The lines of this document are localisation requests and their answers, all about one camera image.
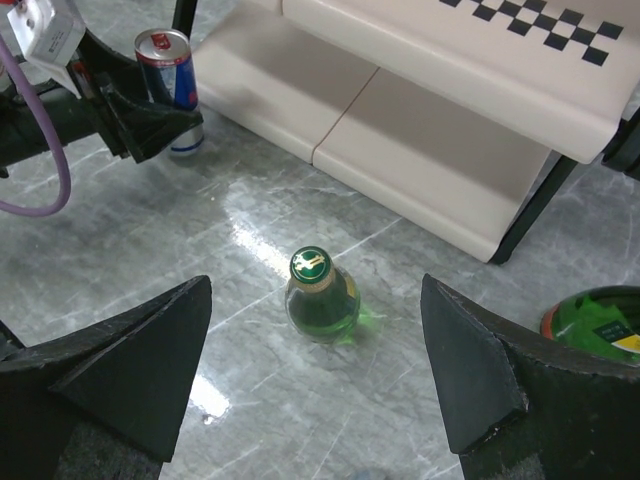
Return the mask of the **beige three-tier shelf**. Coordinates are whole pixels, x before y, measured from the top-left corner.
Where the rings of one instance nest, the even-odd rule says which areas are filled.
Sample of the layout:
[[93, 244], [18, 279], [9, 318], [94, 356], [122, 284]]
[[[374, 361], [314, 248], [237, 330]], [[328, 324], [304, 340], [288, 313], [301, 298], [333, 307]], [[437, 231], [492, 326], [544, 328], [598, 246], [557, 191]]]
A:
[[635, 1], [241, 1], [201, 103], [483, 262], [579, 164], [639, 174]]

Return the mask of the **blue energy drink can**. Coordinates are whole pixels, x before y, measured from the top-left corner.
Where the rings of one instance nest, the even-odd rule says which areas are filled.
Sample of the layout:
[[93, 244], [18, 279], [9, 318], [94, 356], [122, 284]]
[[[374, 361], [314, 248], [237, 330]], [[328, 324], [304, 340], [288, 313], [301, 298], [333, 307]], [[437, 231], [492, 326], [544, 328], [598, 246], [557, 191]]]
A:
[[199, 111], [191, 47], [184, 33], [166, 28], [145, 30], [135, 38], [134, 49], [152, 102]]

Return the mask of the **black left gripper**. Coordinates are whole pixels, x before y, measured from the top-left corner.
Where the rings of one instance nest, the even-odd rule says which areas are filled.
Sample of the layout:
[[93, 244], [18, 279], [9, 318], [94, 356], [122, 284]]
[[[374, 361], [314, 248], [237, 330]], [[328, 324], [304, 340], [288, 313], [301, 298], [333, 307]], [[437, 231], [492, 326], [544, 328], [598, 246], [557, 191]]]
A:
[[[92, 32], [84, 34], [76, 54], [66, 70], [80, 96], [53, 79], [35, 85], [62, 146], [97, 134], [112, 155], [142, 163], [203, 124], [198, 111], [150, 101], [139, 64]], [[35, 114], [10, 81], [1, 89], [1, 173], [49, 150]]]

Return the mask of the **green Perrier bottle centre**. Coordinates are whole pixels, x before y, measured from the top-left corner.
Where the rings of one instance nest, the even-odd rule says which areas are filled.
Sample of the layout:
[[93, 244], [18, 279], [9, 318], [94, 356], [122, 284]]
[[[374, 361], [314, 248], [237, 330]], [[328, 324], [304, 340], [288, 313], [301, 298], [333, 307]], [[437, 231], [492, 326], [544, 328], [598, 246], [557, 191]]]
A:
[[319, 246], [292, 255], [285, 289], [285, 310], [298, 332], [320, 344], [333, 344], [356, 327], [361, 296], [353, 277]]

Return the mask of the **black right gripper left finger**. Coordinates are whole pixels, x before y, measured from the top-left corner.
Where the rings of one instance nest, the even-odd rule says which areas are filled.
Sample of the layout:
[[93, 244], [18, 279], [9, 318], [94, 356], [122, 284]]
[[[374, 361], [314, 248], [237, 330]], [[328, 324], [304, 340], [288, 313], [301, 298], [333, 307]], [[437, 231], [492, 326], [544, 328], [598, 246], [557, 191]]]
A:
[[5, 479], [156, 479], [174, 455], [212, 313], [205, 275], [28, 346], [1, 330]]

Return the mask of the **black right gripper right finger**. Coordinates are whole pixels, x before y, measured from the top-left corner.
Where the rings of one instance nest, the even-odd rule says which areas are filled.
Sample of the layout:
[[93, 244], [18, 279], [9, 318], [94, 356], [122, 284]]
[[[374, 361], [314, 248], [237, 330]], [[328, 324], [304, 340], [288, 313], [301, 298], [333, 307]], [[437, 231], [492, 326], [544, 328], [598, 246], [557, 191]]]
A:
[[465, 478], [638, 478], [638, 365], [546, 338], [430, 275], [420, 307]]

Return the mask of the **green bottle far right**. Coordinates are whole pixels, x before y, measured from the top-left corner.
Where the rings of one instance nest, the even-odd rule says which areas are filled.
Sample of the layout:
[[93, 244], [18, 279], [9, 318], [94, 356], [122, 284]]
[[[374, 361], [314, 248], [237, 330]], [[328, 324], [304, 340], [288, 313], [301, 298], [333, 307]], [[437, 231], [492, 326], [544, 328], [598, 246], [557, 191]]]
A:
[[540, 334], [562, 345], [639, 365], [639, 288], [612, 285], [565, 298], [543, 315]]

